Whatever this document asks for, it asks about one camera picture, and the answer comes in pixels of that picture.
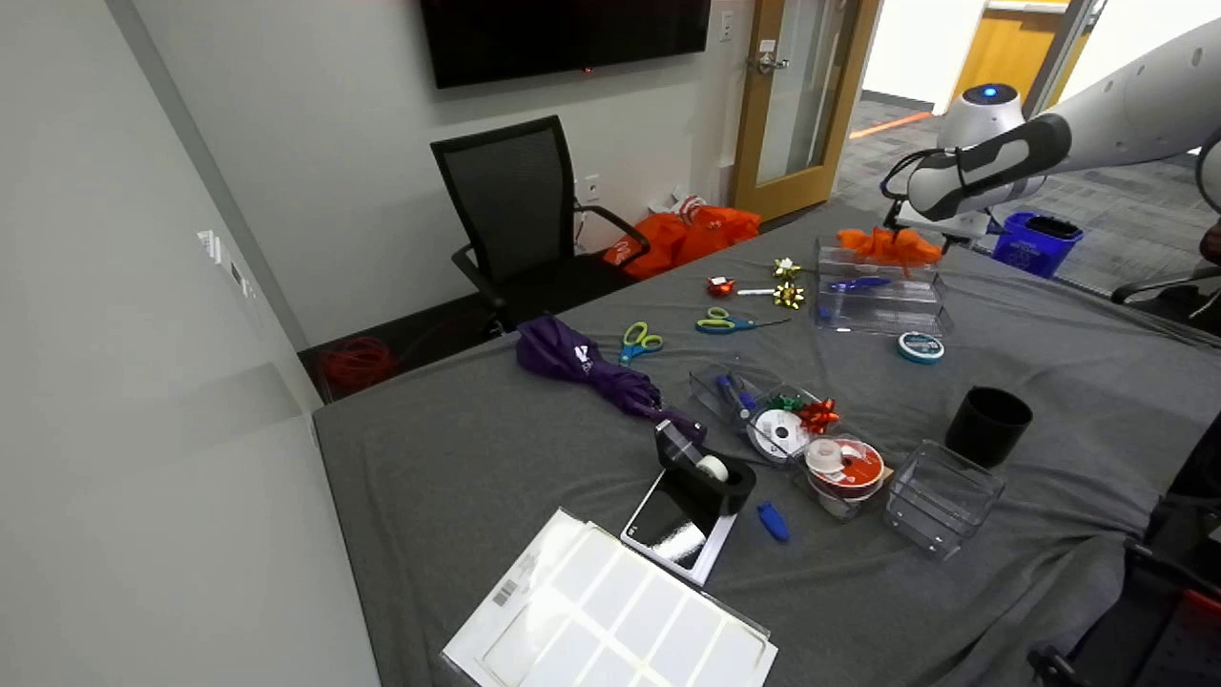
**chair backrest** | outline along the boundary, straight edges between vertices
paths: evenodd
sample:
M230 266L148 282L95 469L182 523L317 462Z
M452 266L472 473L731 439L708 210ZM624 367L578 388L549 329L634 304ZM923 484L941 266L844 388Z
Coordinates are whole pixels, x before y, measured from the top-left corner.
M502 282L573 254L573 160L560 119L430 146L481 271Z

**black cup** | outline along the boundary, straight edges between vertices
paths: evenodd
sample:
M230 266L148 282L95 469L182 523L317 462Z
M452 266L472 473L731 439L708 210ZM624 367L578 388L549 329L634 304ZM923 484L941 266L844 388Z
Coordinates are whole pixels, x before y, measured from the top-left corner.
M1014 392L974 384L958 406L946 446L981 469L991 469L1008 459L1030 420L1036 412Z

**clear plastic cup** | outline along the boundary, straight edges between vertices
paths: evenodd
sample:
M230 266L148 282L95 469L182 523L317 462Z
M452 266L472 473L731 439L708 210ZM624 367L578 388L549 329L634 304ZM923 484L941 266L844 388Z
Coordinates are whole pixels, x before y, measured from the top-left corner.
M885 523L930 557L956 557L990 518L1002 482L944 441L920 441L893 477Z

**door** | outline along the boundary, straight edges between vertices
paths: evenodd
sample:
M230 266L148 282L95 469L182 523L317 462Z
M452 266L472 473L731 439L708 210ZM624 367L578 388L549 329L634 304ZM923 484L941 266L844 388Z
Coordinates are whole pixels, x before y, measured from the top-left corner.
M761 0L731 203L783 217L832 197L882 0Z

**floor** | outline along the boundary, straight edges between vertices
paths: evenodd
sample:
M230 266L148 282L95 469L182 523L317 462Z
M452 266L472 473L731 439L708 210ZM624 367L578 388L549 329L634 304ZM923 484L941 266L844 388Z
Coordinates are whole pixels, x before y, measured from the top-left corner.
M876 210L882 222L891 203L879 193L879 178L905 152L935 146L935 127L941 119L928 107L867 93L851 123L858 136L846 142L832 197ZM1111 295L1124 282L1190 273L1199 266L1199 238L1218 222L1194 189L1190 156L1051 174L1036 193L991 213L1005 222L1021 210L1086 227L1059 280L1094 295Z

